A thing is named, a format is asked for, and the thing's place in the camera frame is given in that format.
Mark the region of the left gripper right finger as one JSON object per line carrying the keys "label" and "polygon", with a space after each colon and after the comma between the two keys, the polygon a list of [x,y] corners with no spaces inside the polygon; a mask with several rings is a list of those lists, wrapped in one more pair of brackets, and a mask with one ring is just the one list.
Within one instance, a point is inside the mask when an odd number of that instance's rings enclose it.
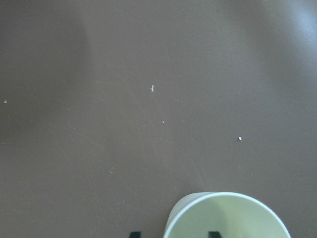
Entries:
{"label": "left gripper right finger", "polygon": [[208,238],[222,238],[222,236],[218,231],[209,231]]}

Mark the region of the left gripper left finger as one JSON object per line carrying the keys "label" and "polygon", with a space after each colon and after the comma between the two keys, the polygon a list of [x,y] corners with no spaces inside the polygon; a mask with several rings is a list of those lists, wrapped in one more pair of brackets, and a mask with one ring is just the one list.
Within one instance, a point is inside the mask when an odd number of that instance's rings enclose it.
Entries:
{"label": "left gripper left finger", "polygon": [[133,231],[130,233],[129,238],[141,238],[141,231]]}

